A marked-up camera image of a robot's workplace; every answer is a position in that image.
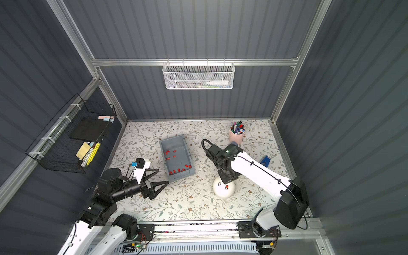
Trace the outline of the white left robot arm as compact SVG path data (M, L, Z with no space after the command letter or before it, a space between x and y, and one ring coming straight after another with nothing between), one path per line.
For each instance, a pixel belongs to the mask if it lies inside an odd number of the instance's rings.
M109 218L117 211L117 202L142 194L143 198L155 199L169 185L168 181L146 181L156 175L158 169L147 169L141 181L130 180L118 168L106 170L98 179L97 188L75 220L74 227L65 244L58 252L60 255L84 255L95 237L102 231ZM141 231L137 219L122 214L116 218L104 238L91 250L92 255L110 255L125 240L147 239L149 234Z

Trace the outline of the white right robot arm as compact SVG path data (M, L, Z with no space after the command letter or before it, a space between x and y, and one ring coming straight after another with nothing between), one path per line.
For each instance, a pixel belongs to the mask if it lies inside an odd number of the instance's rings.
M219 178L214 183L215 187L230 190L231 184L242 175L263 188L275 202L267 209L260 209L252 219L251 227L257 236L276 226L291 230L298 227L310 205L306 185L300 178L291 180L273 172L235 143L222 149L203 139L201 146L217 168Z

